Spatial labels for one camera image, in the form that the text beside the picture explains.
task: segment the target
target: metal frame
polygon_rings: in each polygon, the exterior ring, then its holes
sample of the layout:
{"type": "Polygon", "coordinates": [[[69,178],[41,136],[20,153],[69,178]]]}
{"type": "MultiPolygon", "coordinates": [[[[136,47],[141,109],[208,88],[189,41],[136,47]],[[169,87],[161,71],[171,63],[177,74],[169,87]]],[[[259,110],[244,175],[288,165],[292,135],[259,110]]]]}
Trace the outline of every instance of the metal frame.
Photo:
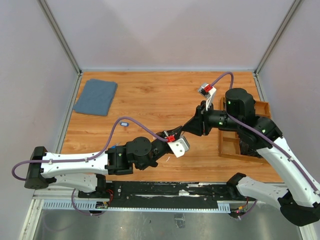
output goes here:
{"type": "Polygon", "coordinates": [[[19,240],[30,240],[34,239],[34,235],[37,229],[37,224],[42,211],[43,200],[32,199],[29,210],[26,214],[24,224],[19,236],[19,240]]]}
{"type": "Polygon", "coordinates": [[[269,56],[271,55],[272,51],[275,49],[278,41],[280,40],[282,34],[285,32],[287,26],[289,25],[291,19],[297,12],[298,8],[301,6],[304,0],[294,0],[291,7],[289,8],[288,12],[286,13],[282,23],[280,24],[278,30],[276,31],[271,43],[267,47],[265,53],[263,54],[262,59],[260,60],[257,68],[255,69],[254,73],[258,75],[262,68],[264,67],[266,61],[268,60],[269,56]]]}
{"type": "Polygon", "coordinates": [[[67,55],[67,57],[69,58],[74,70],[78,73],[81,74],[81,69],[77,63],[76,58],[74,57],[73,53],[70,50],[70,47],[67,44],[67,41],[64,37],[64,35],[62,34],[58,23],[53,15],[53,13],[51,12],[51,9],[47,3],[46,0],[37,0],[37,2],[39,3],[39,6],[41,7],[46,19],[48,20],[50,26],[52,27],[52,30],[54,31],[57,39],[59,40],[61,47],[63,48],[65,54],[67,55]]]}
{"type": "MultiPolygon", "coordinates": [[[[264,67],[266,61],[272,54],[273,50],[275,49],[277,43],[279,42],[281,36],[283,35],[284,31],[286,30],[287,26],[289,25],[290,21],[294,17],[295,13],[301,6],[302,2],[304,0],[294,0],[292,5],[290,6],[290,9],[288,10],[285,18],[283,19],[281,25],[279,26],[278,30],[276,31],[271,43],[269,44],[268,48],[266,49],[263,57],[261,58],[259,64],[257,65],[257,68],[253,71],[253,78],[258,90],[259,97],[262,101],[266,101],[266,95],[263,90],[263,86],[261,85],[261,80],[259,79],[259,73],[261,72],[262,68],[264,67]]],[[[55,17],[47,3],[46,0],[37,0],[39,6],[41,7],[45,17],[47,18],[50,26],[52,27],[52,30],[54,31],[57,39],[59,40],[61,47],[65,51],[67,57],[70,60],[70,63],[72,64],[74,70],[78,73],[76,83],[74,85],[72,96],[68,103],[68,110],[65,114],[65,120],[63,122],[63,125],[60,130],[60,134],[58,137],[58,141],[55,146],[55,150],[57,153],[61,152],[63,142],[65,139],[65,135],[67,132],[67,128],[69,125],[69,121],[71,118],[72,108],[76,100],[76,96],[78,94],[79,86],[82,80],[82,72],[83,70],[80,68],[79,64],[77,63],[76,58],[74,57],[70,47],[68,46],[68,43],[61,32],[61,29],[59,28],[59,25],[57,21],[55,20],[55,17]]],[[[183,71],[183,69],[168,69],[166,71],[183,71]]],[[[195,71],[213,71],[213,69],[195,69],[195,71]]],[[[151,71],[151,69],[130,69],[130,71],[151,71]]],[[[70,199],[71,197],[71,190],[66,187],[51,187],[50,189],[43,189],[43,190],[36,190],[33,195],[33,199],[31,200],[31,204],[28,210],[28,213],[26,215],[25,222],[23,224],[23,228],[21,230],[21,234],[19,239],[20,240],[26,240],[26,239],[33,239],[35,230],[39,221],[40,213],[42,210],[42,206],[44,203],[43,199],[56,199],[56,200],[66,200],[70,199]]],[[[313,240],[317,239],[317,234],[315,232],[315,228],[313,224],[300,227],[300,232],[302,235],[302,239],[304,240],[313,240]]]]}

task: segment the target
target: wooden box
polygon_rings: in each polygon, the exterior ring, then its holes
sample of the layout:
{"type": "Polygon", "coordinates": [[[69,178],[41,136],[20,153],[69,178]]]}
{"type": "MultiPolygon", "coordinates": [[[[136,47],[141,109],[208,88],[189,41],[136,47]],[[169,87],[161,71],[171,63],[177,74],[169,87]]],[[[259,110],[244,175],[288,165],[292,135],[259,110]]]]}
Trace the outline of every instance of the wooden box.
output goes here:
{"type": "MultiPolygon", "coordinates": [[[[223,96],[220,100],[219,109],[225,110],[225,106],[226,98],[223,96]]],[[[256,115],[271,118],[270,106],[268,102],[256,101],[254,108],[256,115]]],[[[220,157],[251,161],[255,163],[268,163],[264,158],[241,155],[240,139],[236,132],[218,130],[218,136],[218,152],[220,157]]]]}

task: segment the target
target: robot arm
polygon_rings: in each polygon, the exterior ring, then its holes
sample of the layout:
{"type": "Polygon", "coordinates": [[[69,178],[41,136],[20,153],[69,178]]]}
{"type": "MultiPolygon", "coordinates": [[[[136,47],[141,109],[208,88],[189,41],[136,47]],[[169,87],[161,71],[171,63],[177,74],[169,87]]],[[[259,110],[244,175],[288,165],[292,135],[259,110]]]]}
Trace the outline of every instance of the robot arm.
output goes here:
{"type": "Polygon", "coordinates": [[[84,193],[105,192],[105,175],[127,175],[136,169],[156,167],[157,160],[165,154],[181,157],[189,150],[189,143],[181,136],[182,127],[157,133],[167,141],[155,139],[150,142],[146,137],[137,137],[125,145],[109,148],[102,154],[58,154],[48,152],[45,147],[34,149],[31,160],[44,163],[29,164],[24,187],[45,189],[58,185],[78,189],[84,193]]]}
{"type": "MultiPolygon", "coordinates": [[[[202,85],[199,92],[208,100],[211,90],[205,86],[202,85]]],[[[256,115],[253,96],[244,89],[230,89],[225,98],[226,111],[214,110],[212,104],[208,107],[208,101],[202,101],[182,130],[198,136],[208,135],[212,128],[237,132],[242,141],[271,164],[287,186],[272,186],[237,173],[227,182],[230,194],[235,199],[252,197],[272,205],[297,226],[318,221],[320,184],[292,153],[277,125],[271,119],[256,115]]]]}

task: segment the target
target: gray wall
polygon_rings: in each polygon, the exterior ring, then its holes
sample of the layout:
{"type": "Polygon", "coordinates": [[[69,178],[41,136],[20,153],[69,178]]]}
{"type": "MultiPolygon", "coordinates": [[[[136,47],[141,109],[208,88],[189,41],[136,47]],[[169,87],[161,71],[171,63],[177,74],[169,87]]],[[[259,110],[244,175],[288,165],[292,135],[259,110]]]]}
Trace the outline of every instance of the gray wall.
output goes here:
{"type": "Polygon", "coordinates": [[[253,70],[293,0],[47,0],[83,69],[253,70]]]}
{"type": "MultiPolygon", "coordinates": [[[[273,119],[291,149],[320,181],[320,1],[306,0],[260,77],[273,119]]],[[[320,237],[320,223],[316,224],[320,237]]]]}
{"type": "Polygon", "coordinates": [[[36,146],[53,150],[76,73],[36,0],[0,1],[0,36],[0,238],[16,240],[33,191],[11,169],[36,146]]]}

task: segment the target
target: wire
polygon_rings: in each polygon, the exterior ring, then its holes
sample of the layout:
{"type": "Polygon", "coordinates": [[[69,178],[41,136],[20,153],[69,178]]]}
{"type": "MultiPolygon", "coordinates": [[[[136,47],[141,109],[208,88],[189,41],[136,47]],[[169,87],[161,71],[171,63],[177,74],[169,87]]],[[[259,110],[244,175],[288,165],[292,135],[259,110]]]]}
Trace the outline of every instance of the wire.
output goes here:
{"type": "Polygon", "coordinates": [[[248,203],[249,203],[249,197],[246,197],[246,203],[245,203],[245,205],[242,205],[241,206],[241,208],[245,208],[245,207],[247,207],[248,208],[248,203]]]}
{"type": "MultiPolygon", "coordinates": [[[[230,83],[230,88],[232,89],[233,87],[233,83],[234,83],[234,75],[232,72],[230,71],[226,71],[225,73],[221,74],[213,83],[211,83],[211,86],[215,85],[220,79],[222,79],[225,75],[231,75],[231,83],[230,83]]],[[[309,185],[311,186],[311,188],[313,189],[314,192],[316,192],[318,195],[320,195],[320,193],[318,192],[318,188],[316,187],[316,185],[311,181],[311,179],[309,178],[309,176],[306,174],[306,172],[303,170],[303,168],[294,160],[291,159],[292,156],[285,151],[282,147],[280,147],[278,144],[274,143],[273,141],[271,141],[269,138],[267,138],[263,133],[259,132],[258,130],[254,129],[253,127],[239,121],[238,119],[236,119],[235,117],[231,116],[229,113],[227,113],[227,111],[225,111],[226,114],[229,116],[229,118],[231,120],[233,120],[234,122],[236,122],[237,124],[243,126],[244,128],[250,130],[251,132],[257,134],[259,137],[261,137],[262,139],[264,139],[265,141],[267,141],[269,144],[271,144],[273,147],[275,147],[276,149],[278,149],[281,153],[283,153],[293,164],[294,166],[299,170],[299,172],[303,175],[303,177],[305,178],[305,180],[309,183],[309,185]]]]}
{"type": "Polygon", "coordinates": [[[230,87],[229,87],[229,89],[232,89],[232,86],[233,86],[233,84],[234,84],[234,74],[231,72],[231,71],[226,71],[226,72],[224,72],[223,74],[221,74],[216,80],[214,80],[214,82],[213,83],[211,83],[211,87],[213,87],[217,82],[219,82],[220,81],[220,79],[222,79],[224,76],[226,76],[226,75],[230,75],[231,76],[231,82],[230,82],[230,87]]]}
{"type": "MultiPolygon", "coordinates": [[[[84,158],[80,158],[80,159],[61,159],[61,160],[52,160],[51,162],[52,163],[77,163],[77,162],[84,162],[86,160],[90,161],[90,160],[93,160],[97,157],[99,157],[101,154],[103,154],[107,147],[109,146],[109,143],[111,141],[111,138],[114,134],[114,131],[115,131],[115,128],[117,126],[117,124],[123,120],[123,119],[126,119],[126,120],[130,120],[132,122],[134,122],[135,124],[137,124],[138,126],[140,126],[141,128],[143,128],[145,131],[147,131],[149,134],[151,134],[153,137],[155,137],[156,139],[159,139],[160,141],[162,142],[167,142],[168,140],[163,138],[163,137],[160,137],[158,136],[157,134],[155,134],[154,132],[152,132],[150,129],[148,129],[146,126],[144,126],[142,123],[138,122],[137,120],[133,119],[132,117],[129,117],[129,116],[122,116],[122,117],[119,117],[115,123],[113,124],[113,127],[111,129],[111,132],[110,132],[110,135],[109,135],[109,138],[105,144],[105,146],[103,147],[103,149],[98,152],[96,155],[94,156],[91,156],[91,157],[88,157],[87,159],[84,159],[84,158]]],[[[21,165],[24,165],[24,164],[45,164],[45,163],[49,163],[50,161],[49,160],[27,160],[27,161],[22,161],[22,162],[19,162],[17,163],[16,165],[13,166],[12,170],[11,170],[11,174],[14,178],[18,179],[18,180],[21,180],[21,181],[26,181],[27,179],[26,178],[22,178],[22,177],[19,177],[17,176],[16,174],[16,169],[21,166],[21,165]]]]}
{"type": "MultiPolygon", "coordinates": [[[[110,198],[109,198],[109,205],[110,205],[111,201],[114,199],[114,194],[113,194],[113,191],[110,189],[107,189],[106,191],[110,194],[110,198]]],[[[73,189],[72,194],[71,194],[71,204],[72,204],[72,207],[74,208],[74,210],[76,210],[78,213],[86,215],[86,216],[100,216],[106,212],[106,211],[103,211],[101,213],[89,213],[89,212],[84,212],[84,211],[79,210],[77,208],[77,206],[75,204],[75,200],[74,200],[75,192],[76,192],[76,189],[73,189]]]]}
{"type": "Polygon", "coordinates": [[[248,211],[245,212],[245,214],[242,214],[241,216],[239,216],[240,219],[243,219],[246,215],[248,215],[256,206],[257,204],[257,199],[254,201],[253,205],[250,207],[250,209],[248,211]]]}

